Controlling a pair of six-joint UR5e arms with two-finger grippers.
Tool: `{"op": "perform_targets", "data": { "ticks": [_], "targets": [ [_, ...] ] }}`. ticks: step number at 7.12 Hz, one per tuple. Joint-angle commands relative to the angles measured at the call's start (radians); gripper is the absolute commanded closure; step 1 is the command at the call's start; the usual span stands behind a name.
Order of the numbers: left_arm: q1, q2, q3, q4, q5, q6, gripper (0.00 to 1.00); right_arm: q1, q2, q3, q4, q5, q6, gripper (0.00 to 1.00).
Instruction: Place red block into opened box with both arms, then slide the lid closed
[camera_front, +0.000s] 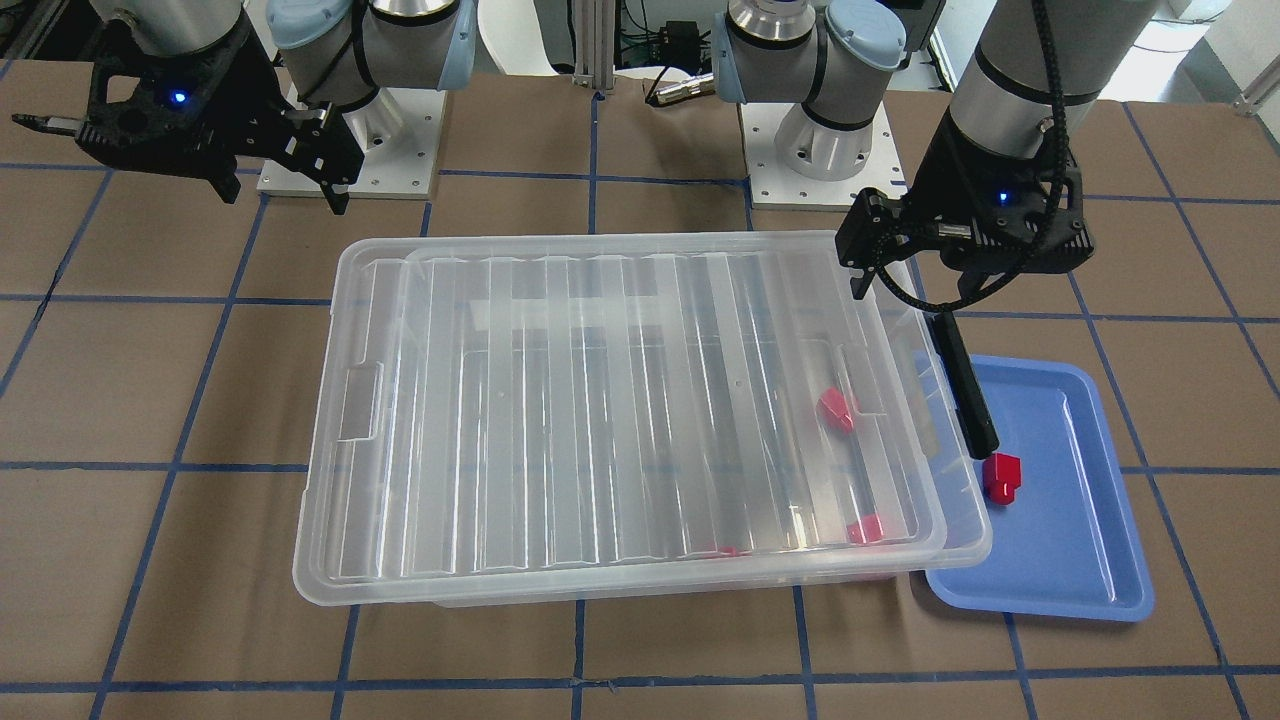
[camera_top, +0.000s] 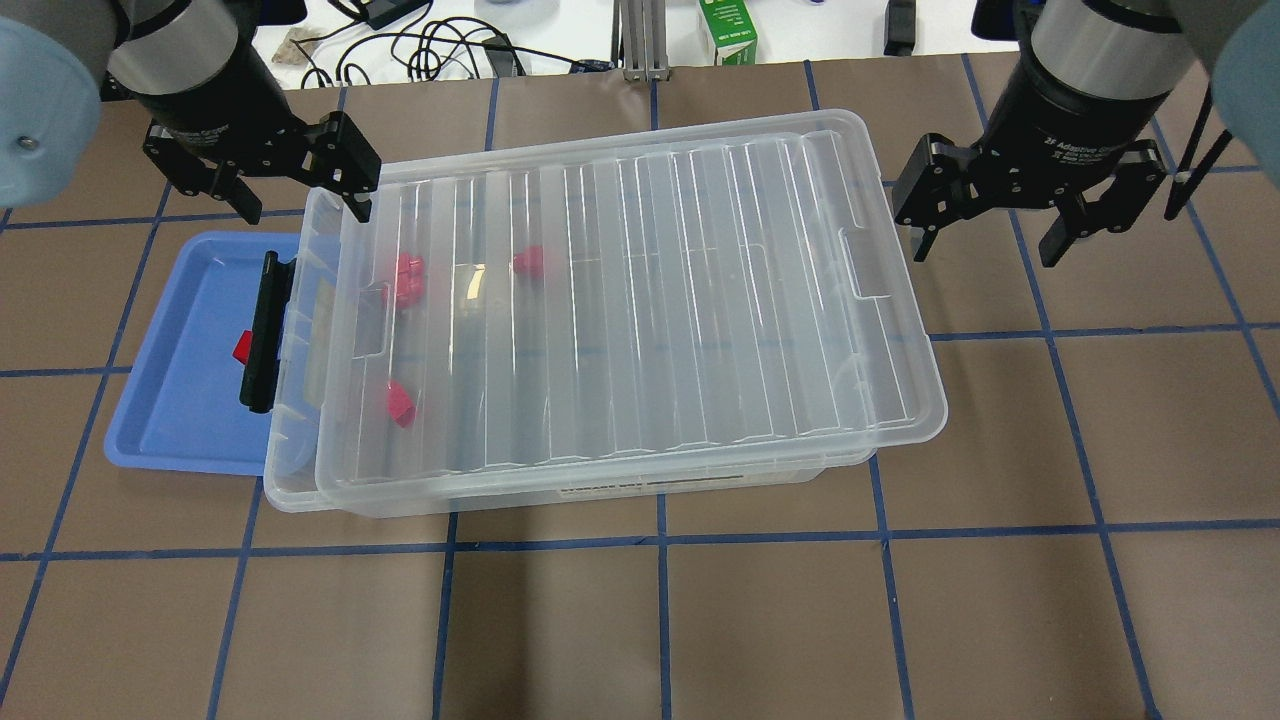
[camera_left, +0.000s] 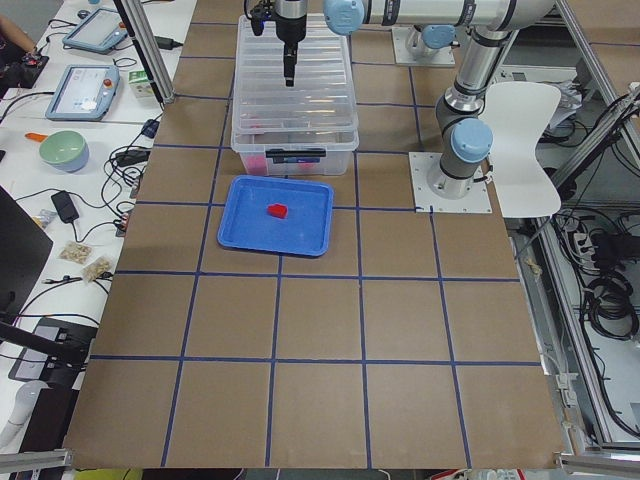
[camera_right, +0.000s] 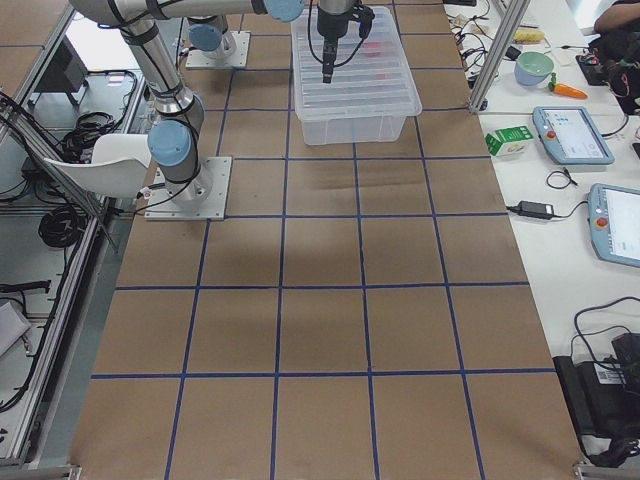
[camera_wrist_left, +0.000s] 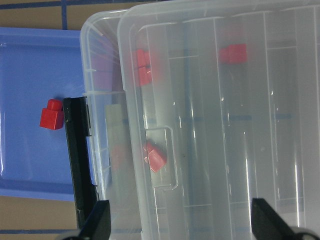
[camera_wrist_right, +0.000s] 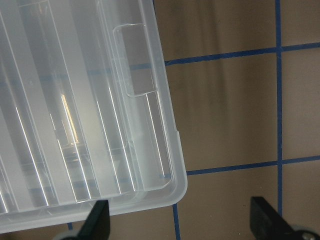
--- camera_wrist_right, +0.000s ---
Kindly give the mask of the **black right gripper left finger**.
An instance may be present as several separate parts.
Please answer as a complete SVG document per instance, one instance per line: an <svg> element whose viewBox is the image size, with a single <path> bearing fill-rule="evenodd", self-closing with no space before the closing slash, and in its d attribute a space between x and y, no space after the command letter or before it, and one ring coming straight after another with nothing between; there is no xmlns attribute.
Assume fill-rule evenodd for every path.
<svg viewBox="0 0 320 240"><path fill-rule="evenodd" d="M77 233L78 240L108 240L111 220L108 200L98 200Z"/></svg>

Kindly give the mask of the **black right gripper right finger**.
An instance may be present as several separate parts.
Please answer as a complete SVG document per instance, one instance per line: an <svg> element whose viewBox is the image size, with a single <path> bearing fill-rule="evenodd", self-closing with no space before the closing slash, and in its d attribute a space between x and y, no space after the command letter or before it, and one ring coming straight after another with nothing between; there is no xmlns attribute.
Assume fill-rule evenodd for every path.
<svg viewBox="0 0 320 240"><path fill-rule="evenodd" d="M262 197L250 198L250 230L256 240L299 240L299 232Z"/></svg>

